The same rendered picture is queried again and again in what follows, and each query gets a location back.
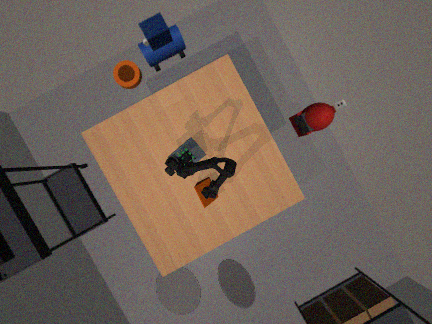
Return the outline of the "dark grey switch panel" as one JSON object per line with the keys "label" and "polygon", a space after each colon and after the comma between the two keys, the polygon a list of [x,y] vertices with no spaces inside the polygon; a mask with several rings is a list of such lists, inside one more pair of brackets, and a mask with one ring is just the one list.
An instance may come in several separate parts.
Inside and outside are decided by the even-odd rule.
{"label": "dark grey switch panel", "polygon": [[171,155],[175,154],[177,158],[181,157],[182,159],[184,159],[182,156],[182,154],[184,152],[189,153],[189,155],[192,157],[192,159],[189,162],[192,161],[194,163],[200,161],[205,155],[207,155],[201,149],[201,147],[194,141],[194,139],[192,137],[190,137],[186,142],[184,142],[179,148],[177,148],[167,158],[169,158]]}

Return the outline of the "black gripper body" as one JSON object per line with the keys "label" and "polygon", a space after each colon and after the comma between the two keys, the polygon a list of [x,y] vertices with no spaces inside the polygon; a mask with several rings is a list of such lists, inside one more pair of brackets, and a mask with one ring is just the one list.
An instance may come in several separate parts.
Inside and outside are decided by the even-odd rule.
{"label": "black gripper body", "polygon": [[[192,159],[192,157],[189,155],[188,152],[184,152],[184,153],[182,154],[182,156],[183,156],[184,159],[179,158],[181,161],[184,160],[184,161],[188,161],[188,162],[189,162],[189,161]],[[174,172],[172,169],[170,169],[169,167],[165,168],[165,172],[166,172],[168,175],[170,175],[170,176],[172,176],[172,175],[174,175],[174,174],[176,173],[176,172]]]}

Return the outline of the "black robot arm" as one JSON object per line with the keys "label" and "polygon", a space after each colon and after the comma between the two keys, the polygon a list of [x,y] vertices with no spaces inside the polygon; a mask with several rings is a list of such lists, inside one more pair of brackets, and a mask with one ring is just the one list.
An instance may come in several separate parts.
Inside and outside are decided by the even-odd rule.
{"label": "black robot arm", "polygon": [[[179,163],[180,162],[180,163]],[[217,164],[225,162],[224,169],[221,169]],[[183,166],[185,164],[185,166]],[[216,169],[220,175],[216,179],[216,181],[212,180],[209,186],[204,187],[202,190],[203,196],[208,199],[216,198],[219,187],[224,183],[227,178],[231,178],[235,174],[235,169],[237,163],[229,158],[217,158],[212,157],[211,159],[203,160],[200,162],[188,162],[184,160],[180,160],[176,157],[175,154],[171,155],[165,162],[170,169],[175,170],[177,175],[186,179],[188,176],[195,174],[197,171],[206,170],[206,169]]]}

